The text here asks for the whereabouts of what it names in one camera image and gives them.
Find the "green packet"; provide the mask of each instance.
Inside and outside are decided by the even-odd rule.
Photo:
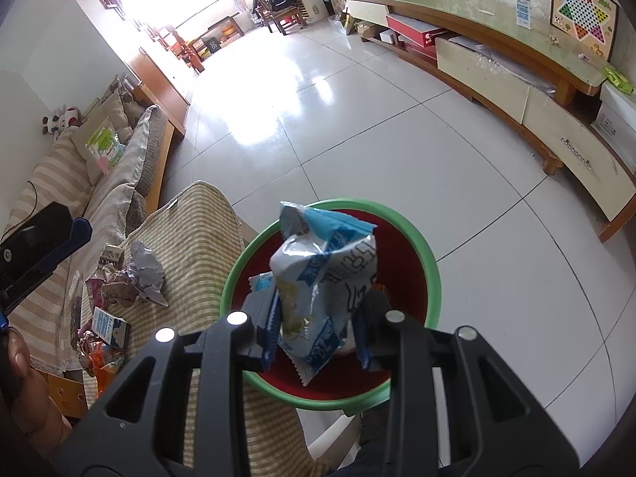
[[[86,143],[86,148],[95,158],[97,166],[109,173],[122,158],[125,146],[119,142],[109,118],[106,118]]]

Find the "glass tabletop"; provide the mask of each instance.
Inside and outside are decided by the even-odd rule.
[[[392,1],[428,7],[492,28],[535,49],[592,87],[600,86],[606,79],[604,68],[609,64],[603,58],[581,45],[575,38],[556,27],[552,27],[543,18],[533,16],[532,30],[519,27],[516,24],[514,7],[508,7],[493,0]],[[559,46],[553,45],[549,41],[550,35],[558,37]],[[589,62],[580,59],[579,53],[584,53],[589,57]]]

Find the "blue snack packaging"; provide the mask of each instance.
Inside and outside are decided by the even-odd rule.
[[[343,344],[351,315],[375,283],[374,228],[339,211],[281,203],[285,240],[271,256],[271,276],[250,284],[254,289],[273,277],[282,305],[279,344],[303,385]]]

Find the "chinese checkers board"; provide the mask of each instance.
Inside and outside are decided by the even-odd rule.
[[[613,0],[552,0],[550,23],[609,60],[617,16]]]

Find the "person's hand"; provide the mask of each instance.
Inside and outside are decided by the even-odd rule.
[[[71,425],[49,397],[47,381],[31,368],[29,348],[13,328],[9,330],[8,352],[14,373],[22,379],[11,415],[31,446],[42,457],[49,458],[69,436]]]

